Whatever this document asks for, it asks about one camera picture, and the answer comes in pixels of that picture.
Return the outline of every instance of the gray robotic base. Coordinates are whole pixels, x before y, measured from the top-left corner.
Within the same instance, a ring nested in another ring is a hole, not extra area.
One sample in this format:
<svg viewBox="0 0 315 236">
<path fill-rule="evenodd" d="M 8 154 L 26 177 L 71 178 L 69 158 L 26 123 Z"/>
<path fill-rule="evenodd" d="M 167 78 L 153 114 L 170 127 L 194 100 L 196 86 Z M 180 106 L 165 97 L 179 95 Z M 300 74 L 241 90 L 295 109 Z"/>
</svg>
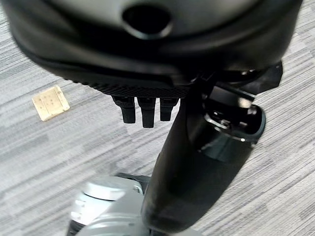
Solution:
<svg viewBox="0 0 315 236">
<path fill-rule="evenodd" d="M 151 236 L 142 222 L 143 184 L 122 177 L 99 176 L 76 196 L 68 236 Z M 186 230 L 175 236 L 201 236 Z"/>
</svg>

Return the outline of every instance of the black arm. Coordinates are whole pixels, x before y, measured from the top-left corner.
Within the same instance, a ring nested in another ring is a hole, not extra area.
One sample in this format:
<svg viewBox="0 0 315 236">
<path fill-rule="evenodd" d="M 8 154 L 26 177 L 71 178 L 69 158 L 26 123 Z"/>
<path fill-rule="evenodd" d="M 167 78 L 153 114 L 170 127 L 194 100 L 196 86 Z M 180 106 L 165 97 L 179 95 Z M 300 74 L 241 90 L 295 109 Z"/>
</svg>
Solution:
<svg viewBox="0 0 315 236">
<path fill-rule="evenodd" d="M 235 108 L 230 114 L 234 124 L 226 128 L 217 123 L 220 118 L 212 116 L 218 114 L 213 109 L 216 103 L 201 97 L 192 92 L 182 100 L 142 206 L 144 223 L 167 234 L 187 229 L 209 210 L 244 165 L 265 128 L 264 112 L 256 106 Z"/>
</svg>

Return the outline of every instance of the gray carpet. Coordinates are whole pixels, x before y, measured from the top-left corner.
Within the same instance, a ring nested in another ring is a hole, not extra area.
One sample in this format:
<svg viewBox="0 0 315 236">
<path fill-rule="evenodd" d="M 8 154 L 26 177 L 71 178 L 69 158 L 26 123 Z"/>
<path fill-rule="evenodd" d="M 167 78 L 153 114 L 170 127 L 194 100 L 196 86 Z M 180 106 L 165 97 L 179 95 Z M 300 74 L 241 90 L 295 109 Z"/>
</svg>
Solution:
<svg viewBox="0 0 315 236">
<path fill-rule="evenodd" d="M 138 123 L 123 124 L 109 96 L 22 55 L 1 11 L 0 55 L 0 235 L 63 236 L 82 183 L 98 173 L 150 174 L 171 123 L 143 129 L 137 109 Z M 195 225 L 205 235 L 315 235 L 314 0 L 304 2 L 284 66 L 281 86 L 256 101 L 268 116 L 263 138 Z M 71 109 L 42 122 L 32 97 L 53 85 Z"/>
</svg>

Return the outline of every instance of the curved black handle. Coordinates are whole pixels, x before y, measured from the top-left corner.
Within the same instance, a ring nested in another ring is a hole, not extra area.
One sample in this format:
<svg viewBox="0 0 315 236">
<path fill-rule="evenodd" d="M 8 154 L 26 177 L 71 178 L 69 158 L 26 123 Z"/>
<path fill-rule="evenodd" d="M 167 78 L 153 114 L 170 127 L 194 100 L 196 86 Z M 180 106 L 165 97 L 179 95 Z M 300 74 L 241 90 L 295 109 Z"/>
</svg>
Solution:
<svg viewBox="0 0 315 236">
<path fill-rule="evenodd" d="M 233 181 L 264 131 L 260 109 L 257 131 L 244 134 L 251 137 L 248 141 L 217 129 L 197 104 L 192 98 L 182 101 L 156 162 L 142 205 L 150 229 L 178 233 L 198 221 Z"/>
</svg>

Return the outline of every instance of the black plastic clip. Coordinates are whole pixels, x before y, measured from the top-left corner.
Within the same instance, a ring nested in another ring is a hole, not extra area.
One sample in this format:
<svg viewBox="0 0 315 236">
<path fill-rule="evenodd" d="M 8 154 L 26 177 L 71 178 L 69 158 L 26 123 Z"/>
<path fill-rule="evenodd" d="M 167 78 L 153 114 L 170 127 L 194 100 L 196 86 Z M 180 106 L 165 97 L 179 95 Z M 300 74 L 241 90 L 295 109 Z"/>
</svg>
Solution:
<svg viewBox="0 0 315 236">
<path fill-rule="evenodd" d="M 113 96 L 113 100 L 115 104 L 119 106 L 122 110 L 124 123 L 126 124 L 136 123 L 134 97 Z"/>
<path fill-rule="evenodd" d="M 138 97 L 138 104 L 142 113 L 143 128 L 154 127 L 154 113 L 156 108 L 156 98 Z"/>
<path fill-rule="evenodd" d="M 160 98 L 160 119 L 170 121 L 172 110 L 177 105 L 178 98 Z"/>
</svg>

